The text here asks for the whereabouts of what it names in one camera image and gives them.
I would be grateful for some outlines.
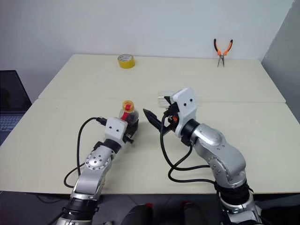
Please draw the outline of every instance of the laptop screen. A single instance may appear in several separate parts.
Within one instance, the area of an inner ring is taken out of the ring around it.
[[[15,70],[0,70],[1,113],[24,113],[31,101]]]

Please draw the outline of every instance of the laptop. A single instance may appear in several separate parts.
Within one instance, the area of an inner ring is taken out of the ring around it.
[[[15,70],[0,70],[0,145],[30,108],[31,101]]]

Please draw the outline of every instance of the laptop keyboard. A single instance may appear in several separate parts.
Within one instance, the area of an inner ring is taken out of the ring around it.
[[[12,131],[22,116],[0,116],[0,131]]]

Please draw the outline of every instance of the pliers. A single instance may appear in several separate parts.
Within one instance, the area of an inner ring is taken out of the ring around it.
[[[217,46],[217,40],[214,39],[214,47],[215,47],[215,50],[217,51],[217,55],[219,56],[219,61],[217,62],[217,67],[219,67],[220,60],[222,60],[223,67],[224,67],[224,56],[227,55],[227,53],[228,53],[229,50],[231,49],[231,46],[232,46],[232,45],[233,45],[233,40],[230,41],[227,50],[222,54],[221,51],[218,49],[218,46]]]

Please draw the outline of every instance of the floor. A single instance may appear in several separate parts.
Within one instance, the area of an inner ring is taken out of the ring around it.
[[[45,202],[48,199],[40,196]],[[209,218],[208,225],[218,225],[218,205],[215,195],[104,195],[99,204],[99,212],[93,218],[93,225],[114,221],[120,225],[126,214],[136,205],[152,203],[154,219],[172,218],[178,224],[178,215],[182,202],[194,202]],[[0,194],[0,225],[46,225],[56,217],[67,204],[67,200],[56,203],[43,203],[35,195],[19,192],[2,192]]]

